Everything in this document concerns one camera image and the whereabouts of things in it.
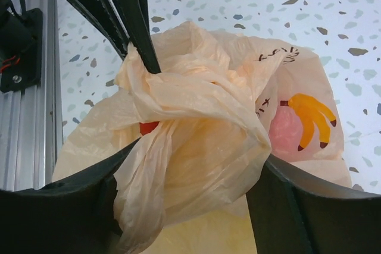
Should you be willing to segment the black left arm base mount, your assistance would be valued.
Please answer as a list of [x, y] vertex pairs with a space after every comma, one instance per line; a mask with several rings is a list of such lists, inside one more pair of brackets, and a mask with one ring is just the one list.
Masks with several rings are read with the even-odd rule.
[[17, 92], [37, 85], [42, 74], [43, 13], [26, 9], [1, 17], [1, 92]]

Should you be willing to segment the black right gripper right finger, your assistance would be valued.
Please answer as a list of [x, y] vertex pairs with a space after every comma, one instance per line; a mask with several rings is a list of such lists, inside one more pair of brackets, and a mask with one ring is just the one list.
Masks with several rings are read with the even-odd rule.
[[258, 253], [380, 253], [380, 195], [270, 155], [246, 199]]

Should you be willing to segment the red fake apple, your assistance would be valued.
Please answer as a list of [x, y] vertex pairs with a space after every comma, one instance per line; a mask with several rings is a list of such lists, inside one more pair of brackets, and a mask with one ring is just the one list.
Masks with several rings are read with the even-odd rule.
[[139, 123], [139, 129], [140, 129], [141, 135], [144, 136], [146, 134], [149, 134], [158, 126], [158, 124], [159, 124], [158, 121], [154, 121], [150, 123]]

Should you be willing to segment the banana print plastic bag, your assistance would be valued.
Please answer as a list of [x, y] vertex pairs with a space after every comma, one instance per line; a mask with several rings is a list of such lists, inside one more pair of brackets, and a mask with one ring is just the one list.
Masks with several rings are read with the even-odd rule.
[[[68, 136], [53, 175], [69, 177], [136, 142], [115, 174], [122, 253], [255, 253], [245, 193], [271, 153], [351, 185], [315, 53], [189, 21], [152, 41], [161, 72], [148, 73], [129, 45], [118, 92]], [[154, 121], [142, 136], [139, 123]]]

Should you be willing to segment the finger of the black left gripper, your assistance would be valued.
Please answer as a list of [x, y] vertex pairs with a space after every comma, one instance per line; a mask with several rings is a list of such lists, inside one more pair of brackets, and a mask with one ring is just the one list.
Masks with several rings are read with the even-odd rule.
[[108, 0], [67, 1], [110, 41], [121, 59], [126, 57], [129, 40]]
[[139, 52], [148, 72], [161, 69], [149, 33], [148, 0], [112, 0], [126, 29], [129, 40]]

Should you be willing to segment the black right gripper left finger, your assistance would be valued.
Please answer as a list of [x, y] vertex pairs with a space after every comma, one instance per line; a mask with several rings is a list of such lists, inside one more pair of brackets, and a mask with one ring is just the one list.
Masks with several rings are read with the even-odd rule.
[[42, 189], [1, 190], [1, 253], [107, 253], [122, 234], [114, 173], [135, 144]]

